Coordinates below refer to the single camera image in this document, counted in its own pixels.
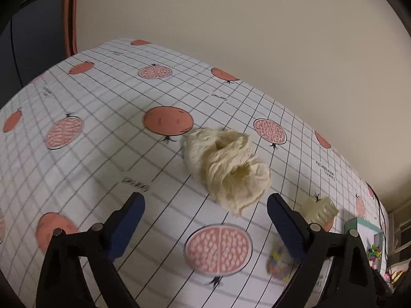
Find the teal rimmed white tray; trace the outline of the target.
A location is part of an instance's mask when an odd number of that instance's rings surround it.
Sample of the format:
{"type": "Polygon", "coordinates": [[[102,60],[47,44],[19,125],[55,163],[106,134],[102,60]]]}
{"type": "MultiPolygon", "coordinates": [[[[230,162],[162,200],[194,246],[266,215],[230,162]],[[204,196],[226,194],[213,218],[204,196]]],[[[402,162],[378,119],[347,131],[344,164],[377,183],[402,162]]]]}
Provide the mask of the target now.
{"type": "Polygon", "coordinates": [[[317,307],[379,307],[387,287],[372,269],[356,229],[349,229],[339,247],[332,248],[332,263],[317,307]]]}

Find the colourful bead ball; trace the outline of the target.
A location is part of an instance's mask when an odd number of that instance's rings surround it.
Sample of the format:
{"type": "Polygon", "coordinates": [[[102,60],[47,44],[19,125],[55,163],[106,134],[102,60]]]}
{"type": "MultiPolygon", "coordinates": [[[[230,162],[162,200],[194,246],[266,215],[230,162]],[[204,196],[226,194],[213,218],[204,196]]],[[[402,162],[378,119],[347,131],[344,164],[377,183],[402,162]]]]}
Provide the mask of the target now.
{"type": "Polygon", "coordinates": [[[367,249],[367,256],[368,260],[372,262],[376,262],[382,255],[382,248],[379,245],[372,244],[367,249]]]}

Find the pomegranate grid tablecloth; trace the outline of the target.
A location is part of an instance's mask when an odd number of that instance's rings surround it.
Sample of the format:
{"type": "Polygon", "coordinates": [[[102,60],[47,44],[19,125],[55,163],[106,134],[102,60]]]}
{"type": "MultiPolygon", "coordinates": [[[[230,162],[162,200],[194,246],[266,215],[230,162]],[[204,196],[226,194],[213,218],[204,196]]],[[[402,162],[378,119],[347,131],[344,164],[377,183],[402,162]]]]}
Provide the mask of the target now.
{"type": "Polygon", "coordinates": [[[119,38],[46,70],[1,109],[1,121],[15,123],[1,134],[1,271],[25,306],[35,304],[44,259],[35,238],[41,216],[61,214],[86,230],[134,190],[146,210],[115,265],[141,307],[271,307],[281,295],[284,283],[266,270],[279,242],[266,201],[241,216],[214,203],[188,172],[180,138],[144,127],[144,114],[159,106],[183,109],[195,127],[247,133],[270,167],[271,193],[293,209],[308,197],[332,198],[333,232],[359,215],[388,228],[367,183],[276,99],[184,54],[119,38]],[[189,235],[215,223],[242,227],[253,242],[247,266],[218,287],[183,257],[189,235]]]}

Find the cream crumpled cloth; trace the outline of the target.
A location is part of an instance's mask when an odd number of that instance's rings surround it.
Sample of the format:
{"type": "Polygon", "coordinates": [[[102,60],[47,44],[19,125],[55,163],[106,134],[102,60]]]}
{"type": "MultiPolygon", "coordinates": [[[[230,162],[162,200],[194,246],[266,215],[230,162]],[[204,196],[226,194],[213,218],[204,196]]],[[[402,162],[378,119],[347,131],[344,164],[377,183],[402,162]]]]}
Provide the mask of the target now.
{"type": "Polygon", "coordinates": [[[252,151],[249,135],[232,129],[191,130],[183,138],[183,158],[212,200],[234,216],[262,199],[271,184],[270,168],[252,151]]]}

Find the dark blue cabinet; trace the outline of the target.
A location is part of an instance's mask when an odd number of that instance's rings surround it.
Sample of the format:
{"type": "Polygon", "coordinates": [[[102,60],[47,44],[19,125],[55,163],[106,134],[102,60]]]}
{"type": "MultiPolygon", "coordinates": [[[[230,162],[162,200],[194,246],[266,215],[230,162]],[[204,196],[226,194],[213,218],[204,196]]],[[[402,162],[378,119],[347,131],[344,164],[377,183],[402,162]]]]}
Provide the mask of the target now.
{"type": "Polygon", "coordinates": [[[63,0],[1,0],[1,106],[65,57],[63,0]]]}

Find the orange bed frame edge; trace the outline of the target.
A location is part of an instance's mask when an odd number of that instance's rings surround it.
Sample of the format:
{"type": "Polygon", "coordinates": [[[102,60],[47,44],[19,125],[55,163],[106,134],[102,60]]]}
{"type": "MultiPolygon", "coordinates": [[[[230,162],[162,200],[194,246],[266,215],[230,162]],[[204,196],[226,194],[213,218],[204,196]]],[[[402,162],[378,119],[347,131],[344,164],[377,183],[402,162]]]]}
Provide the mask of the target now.
{"type": "Polygon", "coordinates": [[[77,54],[77,0],[63,0],[63,42],[66,56],[77,54]]]}

